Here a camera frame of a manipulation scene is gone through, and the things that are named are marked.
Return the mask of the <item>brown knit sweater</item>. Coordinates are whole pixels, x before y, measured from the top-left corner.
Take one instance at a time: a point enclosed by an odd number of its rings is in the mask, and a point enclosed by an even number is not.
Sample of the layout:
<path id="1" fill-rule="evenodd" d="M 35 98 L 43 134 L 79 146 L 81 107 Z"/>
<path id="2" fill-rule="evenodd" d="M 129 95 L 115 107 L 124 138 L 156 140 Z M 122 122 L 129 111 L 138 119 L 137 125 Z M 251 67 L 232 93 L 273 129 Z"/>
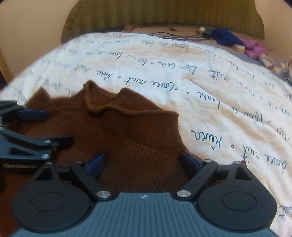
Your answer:
<path id="1" fill-rule="evenodd" d="M 1 173 L 1 236 L 15 224 L 55 232 L 78 223 L 97 198 L 97 181 L 111 194 L 173 192 L 188 181 L 178 157 L 187 151 L 178 114 L 124 88 L 113 94 L 94 82 L 71 97 L 51 98 L 40 89 L 27 108 L 46 110 L 47 121 L 12 121 L 5 128 L 29 138 L 70 135 L 71 147 L 36 170 Z M 85 163 L 105 153 L 94 179 Z"/>

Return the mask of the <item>white script-print bedspread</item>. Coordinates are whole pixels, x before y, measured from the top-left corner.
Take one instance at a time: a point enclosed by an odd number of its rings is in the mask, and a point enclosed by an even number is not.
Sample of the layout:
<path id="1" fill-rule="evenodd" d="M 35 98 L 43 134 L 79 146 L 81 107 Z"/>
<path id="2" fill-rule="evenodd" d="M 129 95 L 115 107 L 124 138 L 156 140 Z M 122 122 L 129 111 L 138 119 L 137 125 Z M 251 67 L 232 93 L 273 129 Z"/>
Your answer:
<path id="1" fill-rule="evenodd" d="M 72 96 L 87 80 L 142 94 L 179 114 L 186 147 L 200 158 L 239 158 L 276 199 L 271 226 L 291 236 L 291 86 L 267 69 L 208 45 L 131 33 L 91 33 L 30 65 L 1 92 L 25 104 L 43 87 Z"/>

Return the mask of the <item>olive green upholstered headboard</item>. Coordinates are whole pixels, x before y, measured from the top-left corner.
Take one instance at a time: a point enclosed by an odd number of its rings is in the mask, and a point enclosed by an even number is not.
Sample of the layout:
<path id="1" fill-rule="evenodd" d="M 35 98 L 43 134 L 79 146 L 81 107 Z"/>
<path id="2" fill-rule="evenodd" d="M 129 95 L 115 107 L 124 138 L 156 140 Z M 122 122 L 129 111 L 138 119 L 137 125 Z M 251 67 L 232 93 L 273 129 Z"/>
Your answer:
<path id="1" fill-rule="evenodd" d="M 65 21 L 61 43 L 128 24 L 201 25 L 265 37 L 255 1 L 78 1 Z"/>

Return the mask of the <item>purple garment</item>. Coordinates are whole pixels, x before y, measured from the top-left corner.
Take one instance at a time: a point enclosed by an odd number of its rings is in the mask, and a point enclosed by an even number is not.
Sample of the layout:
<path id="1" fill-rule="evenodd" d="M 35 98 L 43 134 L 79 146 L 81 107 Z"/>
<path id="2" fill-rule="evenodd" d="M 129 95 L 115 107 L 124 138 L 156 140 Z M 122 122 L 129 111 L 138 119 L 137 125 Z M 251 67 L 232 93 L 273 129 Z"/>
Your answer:
<path id="1" fill-rule="evenodd" d="M 248 57 L 252 59 L 258 59 L 258 57 L 261 55 L 268 55 L 266 48 L 260 42 L 256 40 L 247 40 L 244 38 L 240 38 L 240 40 L 245 46 L 244 53 Z"/>

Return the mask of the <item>dark blue garment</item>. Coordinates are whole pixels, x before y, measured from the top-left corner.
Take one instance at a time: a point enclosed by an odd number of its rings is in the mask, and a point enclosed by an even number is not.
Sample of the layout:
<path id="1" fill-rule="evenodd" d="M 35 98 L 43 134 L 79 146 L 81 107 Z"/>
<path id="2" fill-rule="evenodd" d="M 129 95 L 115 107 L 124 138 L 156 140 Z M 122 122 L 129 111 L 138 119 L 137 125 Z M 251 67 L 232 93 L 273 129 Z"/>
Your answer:
<path id="1" fill-rule="evenodd" d="M 219 45 L 233 46 L 244 45 L 244 43 L 233 35 L 231 32 L 225 29 L 212 29 L 211 38 L 215 40 Z"/>

